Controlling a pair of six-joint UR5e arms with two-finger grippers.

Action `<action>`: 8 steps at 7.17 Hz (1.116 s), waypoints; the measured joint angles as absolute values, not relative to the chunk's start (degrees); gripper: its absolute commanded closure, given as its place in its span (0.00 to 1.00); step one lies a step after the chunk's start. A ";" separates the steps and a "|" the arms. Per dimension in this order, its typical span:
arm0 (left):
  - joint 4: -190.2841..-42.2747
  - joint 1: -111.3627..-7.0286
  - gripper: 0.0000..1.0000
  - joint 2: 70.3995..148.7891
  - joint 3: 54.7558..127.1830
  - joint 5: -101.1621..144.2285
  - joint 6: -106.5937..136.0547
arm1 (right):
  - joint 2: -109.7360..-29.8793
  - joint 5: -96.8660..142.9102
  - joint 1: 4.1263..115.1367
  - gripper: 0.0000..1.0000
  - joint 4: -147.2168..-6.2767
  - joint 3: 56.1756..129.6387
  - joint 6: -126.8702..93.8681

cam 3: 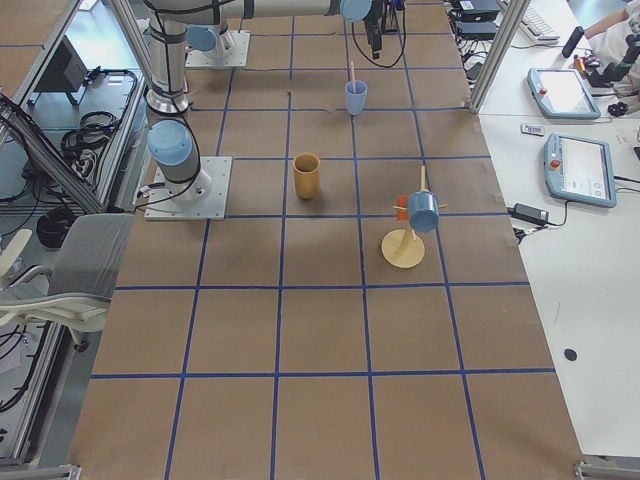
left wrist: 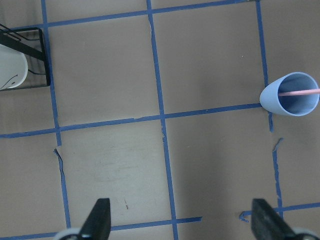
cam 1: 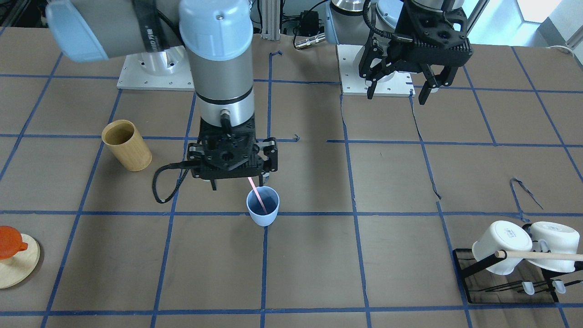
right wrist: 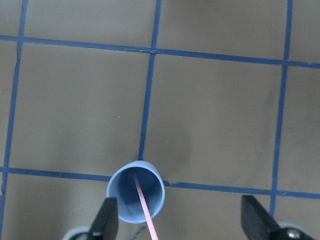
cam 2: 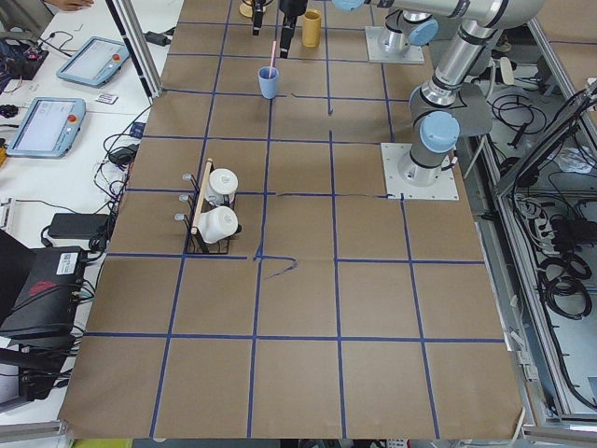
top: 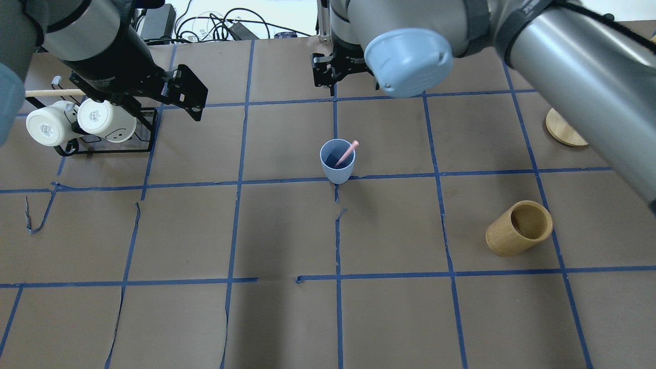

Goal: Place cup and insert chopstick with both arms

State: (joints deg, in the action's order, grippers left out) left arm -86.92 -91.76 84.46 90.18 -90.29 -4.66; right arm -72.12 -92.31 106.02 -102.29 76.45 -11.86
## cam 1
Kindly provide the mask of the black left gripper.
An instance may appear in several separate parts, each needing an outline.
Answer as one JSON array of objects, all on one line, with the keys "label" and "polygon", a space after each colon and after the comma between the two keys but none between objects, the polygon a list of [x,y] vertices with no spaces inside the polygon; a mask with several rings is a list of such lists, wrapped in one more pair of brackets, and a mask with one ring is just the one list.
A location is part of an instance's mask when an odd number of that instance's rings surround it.
[{"label": "black left gripper", "polygon": [[375,25],[369,15],[371,2],[363,4],[363,21],[370,29],[359,63],[359,74],[370,83],[367,99],[373,99],[377,83],[395,72],[423,73],[425,83],[419,104],[440,87],[432,65],[442,65],[439,77],[454,77],[473,55],[468,39],[468,17],[461,0],[405,0],[394,31]]}]

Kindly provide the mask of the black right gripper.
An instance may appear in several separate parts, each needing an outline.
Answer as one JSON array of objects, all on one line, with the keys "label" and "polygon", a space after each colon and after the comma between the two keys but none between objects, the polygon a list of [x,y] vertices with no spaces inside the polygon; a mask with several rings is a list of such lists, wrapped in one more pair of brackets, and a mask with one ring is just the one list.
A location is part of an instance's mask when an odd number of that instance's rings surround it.
[{"label": "black right gripper", "polygon": [[230,132],[200,120],[198,141],[188,145],[187,168],[194,177],[210,180],[213,191],[219,179],[255,177],[278,170],[277,139],[258,141],[255,118]]}]

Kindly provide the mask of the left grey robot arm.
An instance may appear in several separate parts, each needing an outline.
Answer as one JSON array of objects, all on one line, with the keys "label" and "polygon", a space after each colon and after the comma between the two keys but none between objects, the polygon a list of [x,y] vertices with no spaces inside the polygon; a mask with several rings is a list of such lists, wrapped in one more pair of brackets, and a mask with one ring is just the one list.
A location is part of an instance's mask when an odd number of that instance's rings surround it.
[{"label": "left grey robot arm", "polygon": [[329,0],[326,40],[363,46],[358,74],[372,99],[383,77],[422,73],[418,97],[449,87],[474,50],[461,0]]}]

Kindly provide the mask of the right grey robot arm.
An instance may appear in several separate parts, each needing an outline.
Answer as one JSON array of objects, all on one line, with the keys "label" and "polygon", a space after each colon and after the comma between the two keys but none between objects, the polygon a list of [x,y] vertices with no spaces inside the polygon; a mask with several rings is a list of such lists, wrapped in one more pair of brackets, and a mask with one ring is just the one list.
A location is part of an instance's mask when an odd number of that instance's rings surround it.
[{"label": "right grey robot arm", "polygon": [[73,62],[100,62],[178,50],[189,65],[200,111],[199,135],[185,160],[166,165],[212,187],[221,179],[278,169],[274,137],[256,137],[250,0],[50,0],[46,19]]}]

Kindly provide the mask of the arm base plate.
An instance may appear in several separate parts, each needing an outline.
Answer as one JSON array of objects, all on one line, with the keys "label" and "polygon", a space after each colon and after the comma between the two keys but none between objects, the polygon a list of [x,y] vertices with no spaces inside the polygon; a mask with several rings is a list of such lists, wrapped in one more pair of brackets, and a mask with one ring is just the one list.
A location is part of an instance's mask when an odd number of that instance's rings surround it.
[{"label": "arm base plate", "polygon": [[185,48],[174,46],[161,52],[126,56],[117,87],[134,91],[193,91]]},{"label": "arm base plate", "polygon": [[[358,64],[363,54],[363,46],[338,44],[338,67],[341,75],[342,91],[345,95],[366,96],[368,85],[366,79],[360,77]],[[393,72],[378,81],[374,96],[404,96],[415,95],[414,84],[410,73]]]}]

